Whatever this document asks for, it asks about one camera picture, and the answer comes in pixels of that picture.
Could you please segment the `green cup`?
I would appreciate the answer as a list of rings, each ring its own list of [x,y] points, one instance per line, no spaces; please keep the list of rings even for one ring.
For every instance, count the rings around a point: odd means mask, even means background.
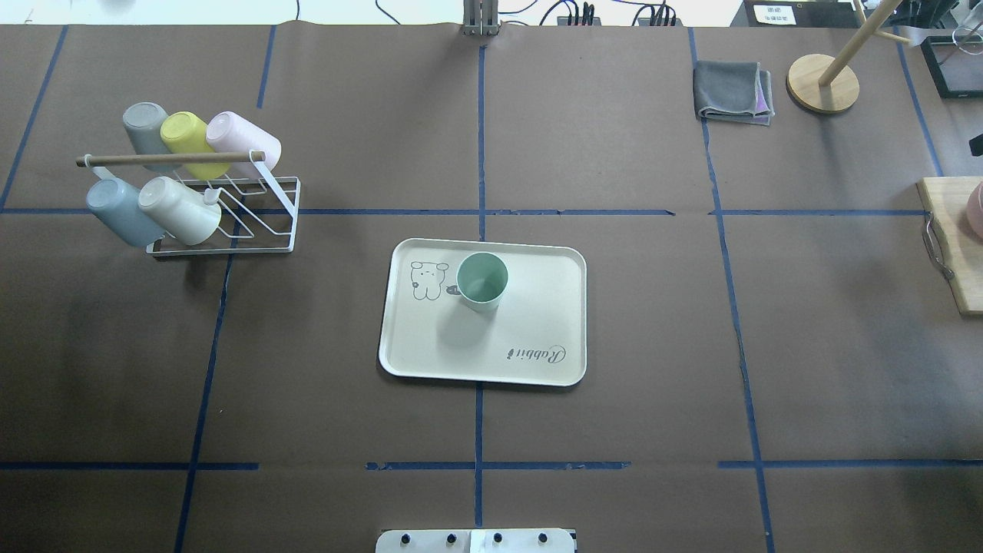
[[[489,252],[467,256],[458,266],[456,283],[464,304],[477,313],[495,311],[509,283],[503,259]]]

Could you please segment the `beige rabbit serving tray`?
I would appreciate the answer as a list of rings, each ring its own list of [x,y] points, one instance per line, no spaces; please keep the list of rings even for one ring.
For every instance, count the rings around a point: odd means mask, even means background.
[[[509,281],[494,310],[469,308],[460,263],[487,252]],[[587,370],[587,265],[576,249],[410,238],[392,252],[379,361],[391,375],[572,386]]]

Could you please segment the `pink cup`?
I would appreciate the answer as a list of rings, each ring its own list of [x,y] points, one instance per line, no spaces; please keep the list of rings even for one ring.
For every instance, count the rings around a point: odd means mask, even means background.
[[[263,163],[270,172],[274,171],[282,154],[282,144],[277,137],[228,110],[218,113],[207,123],[206,141],[217,153],[263,151]]]

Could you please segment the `beige cup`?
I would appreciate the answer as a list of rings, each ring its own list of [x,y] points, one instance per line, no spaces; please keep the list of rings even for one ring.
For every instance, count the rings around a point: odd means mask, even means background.
[[[166,176],[148,181],[138,192],[137,202],[144,214],[189,246],[210,238],[222,216],[218,204],[206,204],[203,194]]]

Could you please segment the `yellow cup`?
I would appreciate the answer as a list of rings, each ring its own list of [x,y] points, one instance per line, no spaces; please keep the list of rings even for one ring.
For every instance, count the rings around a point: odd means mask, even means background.
[[[187,110],[167,116],[159,128],[159,136],[172,154],[214,153],[207,143],[207,123]],[[226,175],[228,162],[185,162],[187,172],[197,180],[214,180]]]

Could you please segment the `blue cup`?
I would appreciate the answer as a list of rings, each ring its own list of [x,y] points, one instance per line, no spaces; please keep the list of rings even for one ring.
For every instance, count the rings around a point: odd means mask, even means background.
[[[98,180],[85,195],[85,204],[127,245],[145,248],[166,231],[138,206],[138,189],[118,177]]]

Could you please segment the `grey cup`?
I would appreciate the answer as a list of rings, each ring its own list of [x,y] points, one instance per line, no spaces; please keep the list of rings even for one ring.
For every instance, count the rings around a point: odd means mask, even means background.
[[[122,116],[124,128],[134,153],[139,155],[171,154],[161,139],[161,126],[169,114],[154,102],[142,101],[129,106]]]

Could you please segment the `black metal glass tray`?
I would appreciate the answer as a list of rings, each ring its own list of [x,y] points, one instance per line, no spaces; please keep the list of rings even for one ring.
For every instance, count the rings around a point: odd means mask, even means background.
[[[979,35],[970,36],[965,45],[959,45],[951,35],[929,36],[920,49],[941,98],[982,98]]]

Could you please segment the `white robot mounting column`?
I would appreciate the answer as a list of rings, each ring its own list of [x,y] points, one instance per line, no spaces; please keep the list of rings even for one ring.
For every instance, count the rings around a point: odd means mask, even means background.
[[[380,533],[376,552],[576,552],[565,528],[393,529]]]

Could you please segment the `folded grey cloth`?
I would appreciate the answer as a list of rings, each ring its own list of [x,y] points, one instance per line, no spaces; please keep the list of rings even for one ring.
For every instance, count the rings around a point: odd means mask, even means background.
[[[769,126],[776,114],[772,74],[758,62],[698,60],[693,101],[703,119]]]

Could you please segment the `black label box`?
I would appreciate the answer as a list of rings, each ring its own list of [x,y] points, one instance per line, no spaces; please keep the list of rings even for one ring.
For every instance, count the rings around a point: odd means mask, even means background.
[[[741,1],[730,27],[859,28],[856,7],[836,1]]]

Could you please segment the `wooden mug tree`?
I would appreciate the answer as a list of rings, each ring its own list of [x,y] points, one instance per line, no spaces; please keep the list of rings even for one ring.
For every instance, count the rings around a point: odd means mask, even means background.
[[[882,1],[873,14],[864,15],[861,2],[854,2],[862,21],[860,28],[835,56],[807,54],[791,64],[784,81],[791,99],[801,108],[824,115],[840,114],[852,108],[858,99],[859,81],[849,62],[862,46],[873,36],[902,46],[914,45],[911,38],[882,30],[900,4],[900,1]]]

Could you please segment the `wooden cutting board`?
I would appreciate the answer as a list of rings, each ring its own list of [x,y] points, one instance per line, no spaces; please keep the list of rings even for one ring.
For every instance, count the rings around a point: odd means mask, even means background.
[[[926,210],[923,241],[963,315],[982,314],[982,245],[965,216],[975,177],[923,177],[917,189]]]

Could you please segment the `pink bowl with ice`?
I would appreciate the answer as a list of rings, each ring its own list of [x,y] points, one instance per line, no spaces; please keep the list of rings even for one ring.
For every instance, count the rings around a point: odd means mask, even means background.
[[[970,193],[965,206],[965,216],[966,220],[968,220],[970,230],[980,240],[983,237],[982,190],[983,182],[980,181]]]

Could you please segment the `aluminium frame post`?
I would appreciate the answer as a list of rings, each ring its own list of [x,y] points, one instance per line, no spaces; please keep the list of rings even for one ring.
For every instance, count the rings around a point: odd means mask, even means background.
[[[464,36],[496,36],[501,31],[498,0],[464,0],[462,27]]]

